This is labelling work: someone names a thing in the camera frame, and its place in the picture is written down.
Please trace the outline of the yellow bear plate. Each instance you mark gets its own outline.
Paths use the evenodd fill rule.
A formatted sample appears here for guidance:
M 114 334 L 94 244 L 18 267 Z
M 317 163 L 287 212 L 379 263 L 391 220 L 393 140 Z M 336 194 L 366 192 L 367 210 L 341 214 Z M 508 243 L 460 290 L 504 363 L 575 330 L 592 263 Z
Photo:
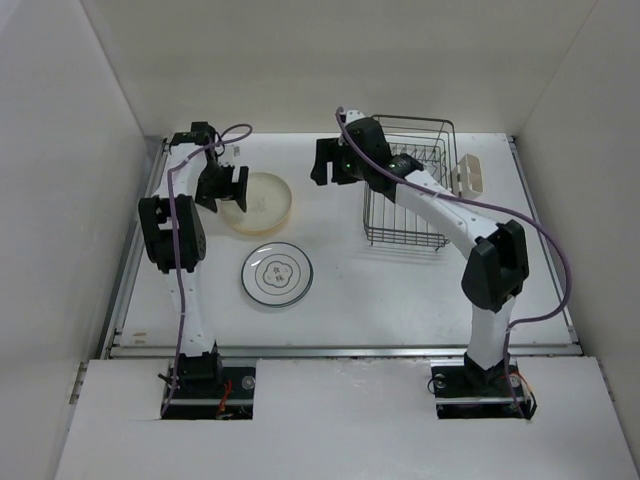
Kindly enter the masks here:
M 278 217 L 252 216 L 243 214 L 240 216 L 227 216 L 225 220 L 236 232 L 248 236 L 268 236 L 282 230 L 289 222 L 290 214 Z

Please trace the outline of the cream plate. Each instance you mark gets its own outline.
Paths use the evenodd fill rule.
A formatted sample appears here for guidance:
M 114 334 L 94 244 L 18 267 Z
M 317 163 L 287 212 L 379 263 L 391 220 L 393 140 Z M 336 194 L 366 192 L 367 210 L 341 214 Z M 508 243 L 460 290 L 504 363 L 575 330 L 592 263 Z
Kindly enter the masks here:
M 235 202 L 223 202 L 220 206 L 225 219 L 227 216 L 278 217 L 291 213 L 293 195 L 289 185 L 279 176 L 266 172 L 249 174 L 247 189 L 247 212 L 243 213 Z

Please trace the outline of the white plate green rim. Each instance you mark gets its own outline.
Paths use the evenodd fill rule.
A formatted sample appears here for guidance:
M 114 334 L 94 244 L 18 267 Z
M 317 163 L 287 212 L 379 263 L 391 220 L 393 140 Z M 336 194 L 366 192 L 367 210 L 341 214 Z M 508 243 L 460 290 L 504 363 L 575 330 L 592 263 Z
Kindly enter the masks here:
M 314 268 L 308 255 L 287 242 L 270 242 L 254 249 L 244 260 L 240 281 L 267 283 L 274 286 L 293 285 L 314 280 Z

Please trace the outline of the plate with lettered rim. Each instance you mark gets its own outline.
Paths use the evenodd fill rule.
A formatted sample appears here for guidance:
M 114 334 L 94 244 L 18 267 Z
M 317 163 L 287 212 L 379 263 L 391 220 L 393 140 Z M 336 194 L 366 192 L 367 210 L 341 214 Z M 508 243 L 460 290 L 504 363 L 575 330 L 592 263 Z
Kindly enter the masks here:
M 243 289 L 248 297 L 260 306 L 268 308 L 286 308 L 301 301 L 312 286 L 311 282 L 289 283 L 274 286 L 267 283 L 247 283 Z

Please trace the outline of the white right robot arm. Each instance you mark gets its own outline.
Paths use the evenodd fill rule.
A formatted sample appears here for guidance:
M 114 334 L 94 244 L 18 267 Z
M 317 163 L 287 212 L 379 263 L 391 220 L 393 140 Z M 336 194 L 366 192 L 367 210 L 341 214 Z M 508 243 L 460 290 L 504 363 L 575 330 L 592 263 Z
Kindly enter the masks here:
M 311 179 L 318 186 L 359 181 L 416 214 L 444 235 L 466 261 L 461 289 L 472 305 L 472 333 L 463 381 L 487 393 L 508 363 L 505 339 L 515 298 L 529 276 L 526 233 L 514 220 L 500 223 L 471 210 L 418 159 L 393 153 L 381 124 L 358 110 L 338 109 L 340 134 L 320 139 Z

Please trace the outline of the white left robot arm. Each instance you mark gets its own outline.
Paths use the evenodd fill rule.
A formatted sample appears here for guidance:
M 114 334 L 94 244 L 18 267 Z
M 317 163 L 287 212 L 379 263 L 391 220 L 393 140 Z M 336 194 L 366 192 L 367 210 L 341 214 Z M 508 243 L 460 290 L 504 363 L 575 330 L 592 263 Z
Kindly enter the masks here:
M 138 202 L 147 257 L 167 280 L 178 316 L 173 366 L 160 376 L 171 392 L 195 389 L 209 397 L 223 387 L 214 329 L 206 324 L 201 300 L 207 240 L 198 208 L 216 213 L 230 202 L 247 211 L 249 168 L 221 157 L 252 133 L 248 123 L 221 132 L 208 122 L 192 123 L 189 131 L 173 135 L 159 186 Z

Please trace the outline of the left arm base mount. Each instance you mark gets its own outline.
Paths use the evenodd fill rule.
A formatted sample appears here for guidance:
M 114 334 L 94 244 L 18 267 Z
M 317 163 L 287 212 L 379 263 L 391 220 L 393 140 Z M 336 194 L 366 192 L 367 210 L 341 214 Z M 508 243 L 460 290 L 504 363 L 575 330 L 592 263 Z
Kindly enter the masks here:
M 160 406 L 162 420 L 251 420 L 256 388 L 255 365 L 226 365 L 220 379 L 178 382 L 169 398 L 171 379 Z

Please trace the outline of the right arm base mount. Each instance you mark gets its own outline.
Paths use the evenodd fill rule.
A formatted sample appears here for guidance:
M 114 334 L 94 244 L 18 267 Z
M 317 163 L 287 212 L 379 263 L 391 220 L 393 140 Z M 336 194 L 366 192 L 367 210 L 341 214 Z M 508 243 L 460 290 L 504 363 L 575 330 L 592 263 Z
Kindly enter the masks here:
M 538 404 L 515 364 L 473 372 L 466 365 L 434 364 L 427 383 L 439 420 L 520 419 L 529 421 Z

